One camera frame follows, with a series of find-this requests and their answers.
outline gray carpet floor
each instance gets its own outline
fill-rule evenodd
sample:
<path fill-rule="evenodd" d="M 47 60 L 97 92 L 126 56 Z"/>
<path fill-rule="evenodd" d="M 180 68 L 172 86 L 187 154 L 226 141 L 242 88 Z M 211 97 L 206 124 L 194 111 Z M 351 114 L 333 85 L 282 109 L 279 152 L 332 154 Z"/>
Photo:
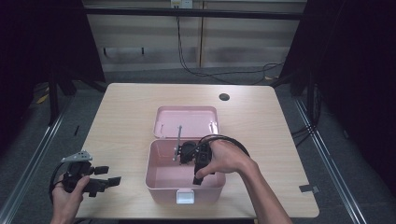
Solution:
<path fill-rule="evenodd" d="M 222 68 L 205 70 L 207 73 L 228 71 Z M 218 75 L 233 84 L 252 84 L 263 78 L 263 73 Z M 267 78 L 258 85 L 267 85 L 276 74 L 267 72 Z M 106 74 L 107 84 L 112 82 L 135 83 L 199 83 L 228 84 L 213 77 L 198 77 L 188 74 L 182 69 L 157 71 L 118 72 Z M 83 83 L 76 82 L 78 92 L 73 97 L 60 95 L 61 105 L 71 101 L 65 110 L 63 122 L 50 143 L 44 160 L 39 164 L 34 180 L 30 184 L 21 201 L 12 223 L 49 223 L 51 204 L 48 195 L 48 184 L 53 169 L 59 160 L 81 150 L 84 140 L 91 127 L 96 111 L 104 96 Z M 304 127 L 303 120 L 294 103 L 295 97 L 290 95 L 289 85 L 276 88 L 276 95 L 282 107 L 290 131 L 298 131 Z M 0 188 L 0 206 L 7 201 L 7 196 L 15 188 L 19 177 L 38 146 L 41 137 L 48 129 L 50 119 L 49 102 L 41 105 L 32 102 L 26 116 L 23 118 L 20 134 L 9 146 L 4 157 L 0 159 L 2 172 L 2 187 Z M 390 195 L 387 187 L 378 175 L 371 169 L 359 153 L 353 141 L 346 139 L 344 130 L 336 117 L 326 106 L 322 107 L 318 131 L 336 162 L 347 185 L 359 203 L 367 223 L 396 223 L 396 200 Z M 295 138 L 298 143 L 303 137 Z M 318 151 L 310 138 L 297 147 L 306 175 L 311 185 L 318 186 L 320 192 L 315 194 L 320 214 L 315 218 L 294 218 L 294 223 L 353 223 L 344 207 L 339 193 L 323 164 Z M 123 221 L 123 223 L 138 223 L 139 221 Z M 94 220 L 92 223 L 119 223 L 117 220 Z"/>

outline hand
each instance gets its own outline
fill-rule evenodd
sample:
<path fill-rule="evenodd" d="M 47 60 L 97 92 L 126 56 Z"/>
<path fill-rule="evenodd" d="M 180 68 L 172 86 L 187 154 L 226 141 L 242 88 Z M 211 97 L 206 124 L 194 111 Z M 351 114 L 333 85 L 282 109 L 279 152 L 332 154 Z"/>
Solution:
<path fill-rule="evenodd" d="M 58 181 L 62 181 L 63 179 L 64 176 L 60 175 Z M 90 182 L 90 177 L 88 175 L 83 176 L 71 193 L 64 191 L 62 182 L 56 184 L 55 189 L 52 191 L 53 216 L 51 224 L 73 223 L 79 205 L 83 200 L 82 191 L 88 182 Z"/>
<path fill-rule="evenodd" d="M 239 147 L 228 141 L 215 140 L 210 142 L 210 148 L 212 161 L 196 173 L 198 179 L 215 172 L 240 174 L 243 167 L 254 162 Z"/>

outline person's right hand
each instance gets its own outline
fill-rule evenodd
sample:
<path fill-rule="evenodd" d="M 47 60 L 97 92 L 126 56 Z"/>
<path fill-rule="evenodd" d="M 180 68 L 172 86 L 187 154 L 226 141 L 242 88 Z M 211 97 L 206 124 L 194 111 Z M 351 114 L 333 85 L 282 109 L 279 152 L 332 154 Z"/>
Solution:
<path fill-rule="evenodd" d="M 240 174 L 247 163 L 253 162 L 239 147 L 225 140 L 210 142 L 210 148 L 213 153 L 212 161 L 196 173 L 195 177 L 198 179 L 215 172 Z"/>

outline forearm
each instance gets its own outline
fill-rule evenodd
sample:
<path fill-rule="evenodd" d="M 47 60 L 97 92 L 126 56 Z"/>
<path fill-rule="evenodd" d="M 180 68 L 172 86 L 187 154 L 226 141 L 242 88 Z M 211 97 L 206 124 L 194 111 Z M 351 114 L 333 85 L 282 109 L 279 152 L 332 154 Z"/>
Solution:
<path fill-rule="evenodd" d="M 291 223 L 289 216 L 265 181 L 255 161 L 249 161 L 239 172 L 261 224 Z"/>

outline pink box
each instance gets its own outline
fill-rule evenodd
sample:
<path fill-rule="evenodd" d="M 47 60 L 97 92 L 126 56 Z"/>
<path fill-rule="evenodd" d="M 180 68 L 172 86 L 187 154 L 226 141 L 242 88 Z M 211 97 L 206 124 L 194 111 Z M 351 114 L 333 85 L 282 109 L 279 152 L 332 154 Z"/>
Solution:
<path fill-rule="evenodd" d="M 174 161 L 177 136 L 180 142 L 197 143 L 202 137 L 219 133 L 219 121 L 213 106 L 162 106 L 157 111 L 154 135 L 148 156 L 146 185 L 157 203 L 215 203 L 225 185 L 225 174 L 216 172 L 193 185 L 194 161 Z"/>

